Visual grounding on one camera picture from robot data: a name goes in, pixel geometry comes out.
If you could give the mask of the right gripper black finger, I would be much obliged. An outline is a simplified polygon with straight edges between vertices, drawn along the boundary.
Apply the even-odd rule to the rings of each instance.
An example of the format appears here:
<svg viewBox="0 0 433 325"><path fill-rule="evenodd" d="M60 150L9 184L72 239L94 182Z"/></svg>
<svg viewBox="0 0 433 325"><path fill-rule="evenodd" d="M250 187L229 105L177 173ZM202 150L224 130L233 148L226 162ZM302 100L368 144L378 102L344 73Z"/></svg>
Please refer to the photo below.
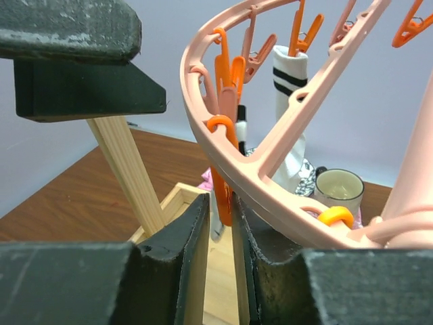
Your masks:
<svg viewBox="0 0 433 325"><path fill-rule="evenodd" d="M431 324L432 251L302 248L232 202L241 324Z"/></svg>
<svg viewBox="0 0 433 325"><path fill-rule="evenodd" d="M210 199L132 242L1 245L2 324L201 324Z"/></svg>

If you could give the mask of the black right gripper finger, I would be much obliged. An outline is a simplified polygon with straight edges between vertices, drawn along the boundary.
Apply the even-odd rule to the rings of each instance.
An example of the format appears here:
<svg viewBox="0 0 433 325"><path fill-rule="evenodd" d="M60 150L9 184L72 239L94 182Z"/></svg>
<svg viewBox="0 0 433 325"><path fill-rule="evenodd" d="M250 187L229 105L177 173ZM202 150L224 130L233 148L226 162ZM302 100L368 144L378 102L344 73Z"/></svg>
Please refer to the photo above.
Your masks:
<svg viewBox="0 0 433 325"><path fill-rule="evenodd" d="M160 114L166 90L134 64L14 60L16 114L38 123Z"/></svg>
<svg viewBox="0 0 433 325"><path fill-rule="evenodd" d="M1 57L127 64L142 27L125 1L2 1Z"/></svg>

